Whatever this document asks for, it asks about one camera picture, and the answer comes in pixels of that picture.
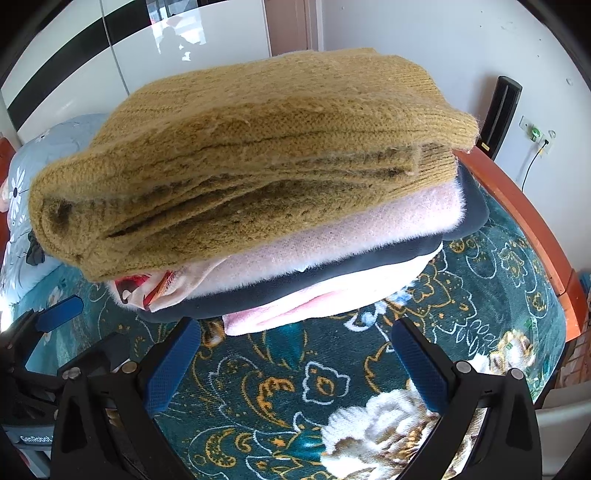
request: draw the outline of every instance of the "light pink fabric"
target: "light pink fabric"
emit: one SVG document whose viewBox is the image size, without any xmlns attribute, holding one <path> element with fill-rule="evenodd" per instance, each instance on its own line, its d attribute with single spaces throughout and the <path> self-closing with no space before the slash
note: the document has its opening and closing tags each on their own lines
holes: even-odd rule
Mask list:
<svg viewBox="0 0 591 480">
<path fill-rule="evenodd" d="M 332 225 L 302 231 L 226 259 L 189 263 L 187 271 L 196 280 L 177 288 L 174 297 L 166 292 L 159 296 L 151 311 L 174 305 L 185 298 L 202 297 L 212 293 L 233 290 L 262 280 L 304 271 L 351 255 L 360 254 L 383 245 L 402 242 L 419 236 L 434 235 L 455 228 L 464 216 L 465 200 L 456 180 L 420 190 L 393 202 L 351 215 Z M 166 271 L 147 273 L 155 280 L 167 275 Z M 138 301 L 124 304 L 113 281 L 107 286 L 122 307 L 141 308 Z M 135 293 L 140 299 L 150 294 L 148 287 Z"/>
<path fill-rule="evenodd" d="M 432 254 L 399 264 L 341 275 L 261 307 L 224 315 L 224 330 L 227 335 L 245 335 L 365 307 L 412 282 L 440 250 L 441 245 Z"/>
</svg>

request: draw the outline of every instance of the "wooden bed frame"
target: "wooden bed frame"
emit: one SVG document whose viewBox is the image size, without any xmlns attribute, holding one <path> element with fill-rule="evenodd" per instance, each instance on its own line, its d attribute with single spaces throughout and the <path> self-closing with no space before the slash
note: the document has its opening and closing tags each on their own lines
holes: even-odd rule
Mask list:
<svg viewBox="0 0 591 480">
<path fill-rule="evenodd" d="M 566 341 L 578 337 L 587 319 L 587 301 L 576 272 L 548 225 L 517 185 L 482 150 L 475 147 L 470 153 L 454 153 L 523 230 L 563 306 Z"/>
</svg>

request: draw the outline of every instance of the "metal bolt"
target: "metal bolt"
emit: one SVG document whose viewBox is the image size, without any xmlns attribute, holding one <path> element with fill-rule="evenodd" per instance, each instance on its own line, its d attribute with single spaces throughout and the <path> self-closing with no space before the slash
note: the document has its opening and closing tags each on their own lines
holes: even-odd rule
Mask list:
<svg viewBox="0 0 591 480">
<path fill-rule="evenodd" d="M 523 372 L 518 368 L 511 369 L 511 376 L 516 380 L 521 380 L 523 378 Z"/>
<path fill-rule="evenodd" d="M 467 374 L 470 370 L 472 370 L 472 366 L 464 360 L 456 363 L 456 368 L 461 374 Z"/>
<path fill-rule="evenodd" d="M 132 374 L 133 372 L 135 372 L 138 369 L 138 364 L 134 361 L 130 361 L 127 363 L 124 363 L 121 366 L 121 370 L 123 370 L 124 374 Z"/>
<path fill-rule="evenodd" d="M 76 378 L 78 378 L 80 376 L 80 374 L 82 373 L 82 371 L 80 370 L 80 368 L 78 367 L 72 367 L 69 370 L 66 370 L 65 372 L 62 373 L 61 377 L 64 380 L 75 380 Z"/>
</svg>

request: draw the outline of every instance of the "folded sweater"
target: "folded sweater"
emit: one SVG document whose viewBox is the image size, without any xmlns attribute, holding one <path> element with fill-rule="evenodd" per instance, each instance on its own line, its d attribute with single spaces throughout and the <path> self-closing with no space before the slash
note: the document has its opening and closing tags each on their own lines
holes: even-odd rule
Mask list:
<svg viewBox="0 0 591 480">
<path fill-rule="evenodd" d="M 30 188 L 41 246 L 93 281 L 222 258 L 455 176 L 474 118 L 372 49 L 294 53 L 134 92 Z"/>
<path fill-rule="evenodd" d="M 107 281 L 116 300 L 156 312 L 184 299 L 338 261 L 383 245 L 453 230 L 463 217 L 463 186 L 453 180 L 329 225 L 218 260 Z"/>
<path fill-rule="evenodd" d="M 415 280 L 434 252 L 407 262 L 384 265 L 331 278 L 286 295 L 272 303 L 223 316 L 227 335 L 245 335 L 355 310 L 380 301 Z"/>
</svg>

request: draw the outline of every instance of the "pillow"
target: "pillow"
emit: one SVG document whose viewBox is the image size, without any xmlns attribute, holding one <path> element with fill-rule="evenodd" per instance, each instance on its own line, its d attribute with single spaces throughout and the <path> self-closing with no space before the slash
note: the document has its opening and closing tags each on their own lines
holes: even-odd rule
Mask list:
<svg viewBox="0 0 591 480">
<path fill-rule="evenodd" d="M 31 180 L 45 166 L 85 149 L 107 119 L 104 113 L 77 116 L 51 127 L 20 148 L 8 170 L 8 215 L 10 240 L 0 273 L 2 295 L 17 303 L 61 262 L 44 255 L 31 233 L 28 190 Z"/>
<path fill-rule="evenodd" d="M 51 127 L 17 151 L 8 170 L 11 231 L 28 219 L 28 190 L 35 175 L 50 163 L 84 150 L 107 117 L 105 113 L 77 116 Z"/>
</svg>

